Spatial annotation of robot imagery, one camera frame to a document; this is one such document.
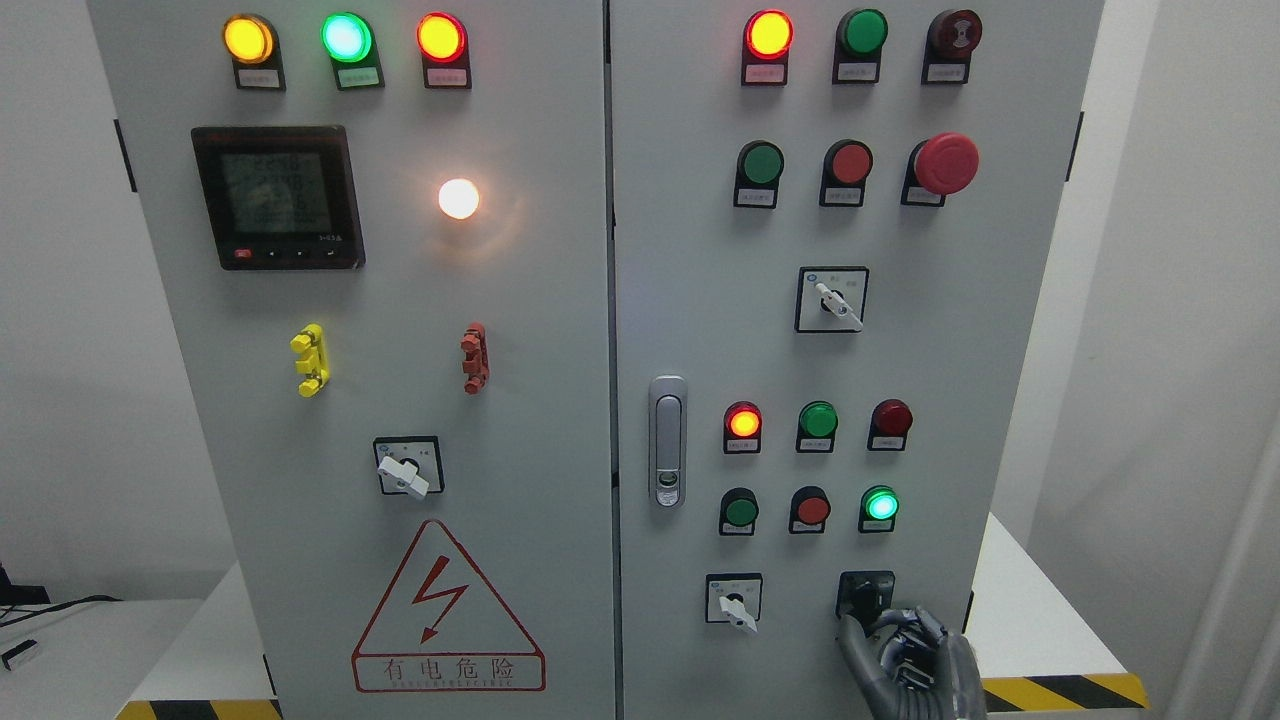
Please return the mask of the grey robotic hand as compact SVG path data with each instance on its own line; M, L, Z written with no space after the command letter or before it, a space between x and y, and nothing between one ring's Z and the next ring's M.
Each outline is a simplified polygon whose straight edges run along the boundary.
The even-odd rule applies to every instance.
M965 635L924 609L891 609L869 628L840 616L837 643L873 719L987 719Z

